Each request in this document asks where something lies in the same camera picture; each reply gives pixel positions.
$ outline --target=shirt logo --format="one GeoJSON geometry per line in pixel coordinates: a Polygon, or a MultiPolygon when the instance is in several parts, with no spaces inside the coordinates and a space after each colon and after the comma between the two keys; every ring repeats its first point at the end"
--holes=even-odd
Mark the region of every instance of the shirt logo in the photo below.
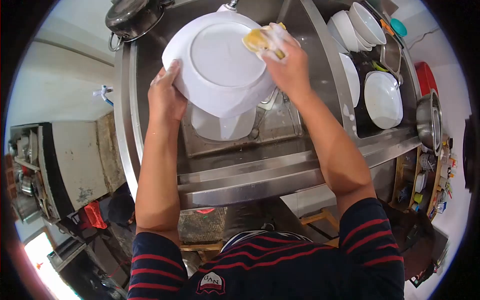
{"type": "Polygon", "coordinates": [[[225,294],[225,280],[214,272],[208,273],[198,283],[197,294],[203,292],[207,294],[211,292],[215,292],[218,295],[225,294]]]}

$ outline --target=teal lid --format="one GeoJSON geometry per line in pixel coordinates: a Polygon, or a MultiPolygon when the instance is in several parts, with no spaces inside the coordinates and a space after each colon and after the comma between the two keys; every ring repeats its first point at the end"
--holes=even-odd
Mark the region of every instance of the teal lid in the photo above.
{"type": "Polygon", "coordinates": [[[405,25],[403,25],[403,23],[400,20],[398,19],[390,20],[390,26],[399,36],[407,35],[407,29],[405,28],[405,25]]]}

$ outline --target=wire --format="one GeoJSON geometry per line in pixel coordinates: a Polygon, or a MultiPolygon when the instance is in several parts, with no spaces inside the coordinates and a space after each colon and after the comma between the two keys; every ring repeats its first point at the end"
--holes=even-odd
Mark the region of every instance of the wire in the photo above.
{"type": "Polygon", "coordinates": [[[123,261],[121,264],[119,264],[119,266],[112,272],[112,274],[110,274],[110,275],[108,276],[108,278],[114,276],[115,273],[120,269],[120,267],[121,267],[124,263],[126,263],[126,262],[128,262],[128,261],[131,261],[131,260],[132,260],[132,259],[131,259],[130,257],[128,257],[126,260],[124,260],[124,261],[123,261]]]}
{"type": "Polygon", "coordinates": [[[410,47],[408,48],[408,50],[410,51],[410,49],[412,49],[412,47],[413,47],[415,44],[417,44],[418,42],[421,42],[421,41],[425,38],[426,35],[428,35],[428,34],[430,34],[430,33],[437,32],[437,31],[439,31],[439,30],[440,30],[440,28],[435,28],[435,29],[433,29],[432,31],[429,31],[429,32],[427,32],[427,33],[424,33],[423,36],[421,37],[421,39],[419,39],[418,41],[413,42],[412,46],[410,46],[410,47]]]}

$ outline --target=window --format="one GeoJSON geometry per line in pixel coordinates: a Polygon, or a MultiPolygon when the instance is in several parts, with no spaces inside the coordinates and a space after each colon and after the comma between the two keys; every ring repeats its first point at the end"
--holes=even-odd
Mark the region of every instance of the window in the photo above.
{"type": "Polygon", "coordinates": [[[43,284],[58,300],[81,300],[81,298],[61,279],[47,255],[53,251],[45,232],[25,245],[25,251],[43,284]]]}

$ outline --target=yellow sponge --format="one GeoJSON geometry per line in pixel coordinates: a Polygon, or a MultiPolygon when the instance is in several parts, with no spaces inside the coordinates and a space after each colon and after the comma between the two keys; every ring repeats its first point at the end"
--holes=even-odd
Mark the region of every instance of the yellow sponge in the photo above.
{"type": "MultiPolygon", "coordinates": [[[[278,23],[278,25],[286,30],[283,23],[278,23]]],[[[242,39],[243,44],[248,50],[254,52],[259,57],[263,51],[271,50],[281,60],[285,57],[285,53],[283,53],[283,51],[272,42],[272,39],[270,38],[272,31],[273,29],[269,25],[259,29],[252,29],[252,31],[242,39]]]]}

